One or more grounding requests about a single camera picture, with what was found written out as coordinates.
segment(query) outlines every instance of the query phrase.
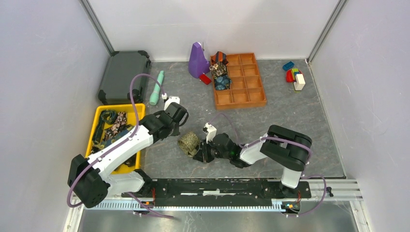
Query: white bracket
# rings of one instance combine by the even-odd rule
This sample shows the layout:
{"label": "white bracket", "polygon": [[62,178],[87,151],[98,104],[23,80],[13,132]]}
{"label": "white bracket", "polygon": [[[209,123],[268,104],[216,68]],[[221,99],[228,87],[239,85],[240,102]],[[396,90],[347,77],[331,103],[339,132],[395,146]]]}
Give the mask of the white bracket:
{"label": "white bracket", "polygon": [[305,78],[303,77],[303,74],[296,74],[295,79],[296,81],[293,83],[295,91],[301,91],[305,86]]}
{"label": "white bracket", "polygon": [[206,134],[206,143],[208,143],[214,139],[215,135],[217,135],[217,129],[209,123],[205,124],[205,128],[206,131],[204,132]]}
{"label": "white bracket", "polygon": [[170,96],[169,99],[165,102],[164,110],[166,110],[168,106],[173,102],[176,102],[179,104],[179,101],[180,101],[179,97]]}

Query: wooden compartment box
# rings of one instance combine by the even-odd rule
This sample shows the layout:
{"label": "wooden compartment box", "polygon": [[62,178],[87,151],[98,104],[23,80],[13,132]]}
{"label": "wooden compartment box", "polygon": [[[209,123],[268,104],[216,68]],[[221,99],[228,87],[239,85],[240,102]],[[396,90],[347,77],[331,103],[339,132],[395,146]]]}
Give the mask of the wooden compartment box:
{"label": "wooden compartment box", "polygon": [[228,76],[232,80],[231,89],[214,89],[217,110],[262,107],[266,105],[266,95],[259,73],[258,63],[253,53],[226,55]]}

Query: red lego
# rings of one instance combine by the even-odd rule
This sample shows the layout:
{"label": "red lego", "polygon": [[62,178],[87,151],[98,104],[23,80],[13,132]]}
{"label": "red lego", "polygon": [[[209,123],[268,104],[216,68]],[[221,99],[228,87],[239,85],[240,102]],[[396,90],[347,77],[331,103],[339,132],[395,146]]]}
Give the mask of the red lego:
{"label": "red lego", "polygon": [[199,76],[199,79],[205,83],[205,85],[209,85],[211,83],[211,79],[209,79],[205,74]]}
{"label": "red lego", "polygon": [[286,72],[286,82],[289,82],[289,83],[293,82],[292,69],[289,69]]}

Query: yellow bin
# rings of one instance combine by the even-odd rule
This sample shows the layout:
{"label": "yellow bin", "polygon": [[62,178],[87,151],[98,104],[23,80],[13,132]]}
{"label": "yellow bin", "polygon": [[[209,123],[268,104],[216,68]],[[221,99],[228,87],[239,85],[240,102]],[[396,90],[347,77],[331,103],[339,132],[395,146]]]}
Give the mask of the yellow bin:
{"label": "yellow bin", "polygon": [[[137,108],[138,112],[138,118],[141,120],[145,116],[145,105],[144,104],[136,104],[135,105]],[[136,119],[135,119],[135,113],[134,109],[132,108],[132,104],[126,104],[126,105],[102,105],[99,106],[95,112],[94,116],[94,122],[92,123],[92,128],[91,128],[91,134],[90,138],[88,140],[88,146],[87,146],[87,151],[86,151],[86,157],[90,155],[91,153],[91,148],[92,148],[92,136],[94,134],[95,128],[97,127],[98,124],[98,119],[100,117],[100,113],[103,110],[115,110],[117,112],[127,112],[127,124],[131,124],[135,126],[136,124]],[[107,123],[104,124],[104,129],[110,127],[111,125],[108,125]],[[135,166],[134,167],[128,167],[125,164],[122,164],[117,171],[113,171],[112,174],[124,174],[124,173],[130,173],[134,171],[135,169],[140,168],[140,160],[141,160],[141,152],[139,151],[137,153],[137,159],[135,161]]]}

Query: purple object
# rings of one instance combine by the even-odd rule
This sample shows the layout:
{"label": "purple object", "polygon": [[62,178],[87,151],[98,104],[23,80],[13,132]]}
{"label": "purple object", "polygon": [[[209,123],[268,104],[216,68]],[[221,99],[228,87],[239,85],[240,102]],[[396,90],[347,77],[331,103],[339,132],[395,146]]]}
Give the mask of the purple object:
{"label": "purple object", "polygon": [[204,51],[198,42],[192,45],[188,71],[195,78],[199,78],[203,73],[209,72],[209,61],[206,60]]}

